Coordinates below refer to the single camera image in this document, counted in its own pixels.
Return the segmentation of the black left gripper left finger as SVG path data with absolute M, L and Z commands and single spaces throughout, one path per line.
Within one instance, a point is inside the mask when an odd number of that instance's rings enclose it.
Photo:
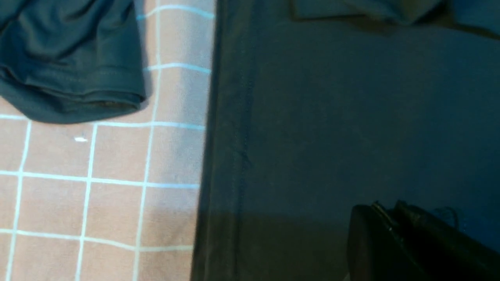
M 347 243 L 350 281 L 426 280 L 397 226 L 378 203 L 352 208 Z

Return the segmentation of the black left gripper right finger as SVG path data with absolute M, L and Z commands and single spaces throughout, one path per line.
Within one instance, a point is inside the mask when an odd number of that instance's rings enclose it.
M 498 281 L 499 222 L 442 207 L 397 201 L 393 213 L 419 259 L 438 281 Z

